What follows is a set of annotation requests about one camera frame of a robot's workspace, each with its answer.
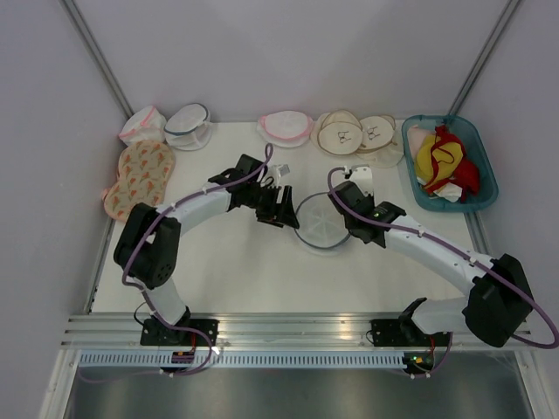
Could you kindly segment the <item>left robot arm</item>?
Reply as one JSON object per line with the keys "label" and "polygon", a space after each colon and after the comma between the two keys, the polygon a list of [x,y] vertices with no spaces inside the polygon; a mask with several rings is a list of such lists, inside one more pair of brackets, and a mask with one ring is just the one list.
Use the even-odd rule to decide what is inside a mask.
{"label": "left robot arm", "polygon": [[143,346],[211,346],[215,326],[193,326],[190,309],[172,279],[181,237],[214,216],[246,207],[260,223],[299,228],[293,189],[281,180],[286,164],[269,165],[241,155],[236,166],[212,176],[197,192],[175,203],[138,203],[130,212],[114,250],[122,283],[138,289],[150,315],[143,320]]}

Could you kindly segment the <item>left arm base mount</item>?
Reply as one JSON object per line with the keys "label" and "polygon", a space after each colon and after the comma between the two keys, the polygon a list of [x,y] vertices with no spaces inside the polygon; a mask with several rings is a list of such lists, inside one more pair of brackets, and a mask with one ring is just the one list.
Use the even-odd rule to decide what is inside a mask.
{"label": "left arm base mount", "polygon": [[218,335],[217,319],[192,319],[187,311],[175,326],[165,326],[155,315],[140,320],[140,345],[144,347],[209,347]]}

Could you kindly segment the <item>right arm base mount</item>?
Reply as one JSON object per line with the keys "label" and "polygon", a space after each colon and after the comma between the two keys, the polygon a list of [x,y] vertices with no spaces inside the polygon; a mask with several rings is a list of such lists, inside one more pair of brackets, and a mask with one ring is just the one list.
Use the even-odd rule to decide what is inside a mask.
{"label": "right arm base mount", "polygon": [[416,299],[396,318],[372,319],[368,333],[374,347],[446,347],[450,334],[422,332],[411,320],[411,315],[427,298]]}

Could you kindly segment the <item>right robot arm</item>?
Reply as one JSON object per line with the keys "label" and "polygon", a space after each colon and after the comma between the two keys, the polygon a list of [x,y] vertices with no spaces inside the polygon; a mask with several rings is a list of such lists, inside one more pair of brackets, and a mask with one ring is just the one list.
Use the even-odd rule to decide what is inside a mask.
{"label": "right robot arm", "polygon": [[436,333],[470,332],[491,347],[503,347],[532,312],[532,292],[521,262],[448,244],[393,203],[375,203],[351,181],[328,193],[352,237],[403,254],[461,292],[454,299],[418,298],[399,315],[401,339],[417,345]]}

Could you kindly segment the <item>blue-trimmed white mesh laundry bag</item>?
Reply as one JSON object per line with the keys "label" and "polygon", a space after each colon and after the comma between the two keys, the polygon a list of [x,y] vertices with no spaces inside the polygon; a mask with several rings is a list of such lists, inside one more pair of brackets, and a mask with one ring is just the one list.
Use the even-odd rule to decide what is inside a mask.
{"label": "blue-trimmed white mesh laundry bag", "polygon": [[331,203],[326,191],[304,198],[297,206],[295,215],[299,228],[294,230],[294,234],[314,254],[338,254],[350,239],[343,217]]}

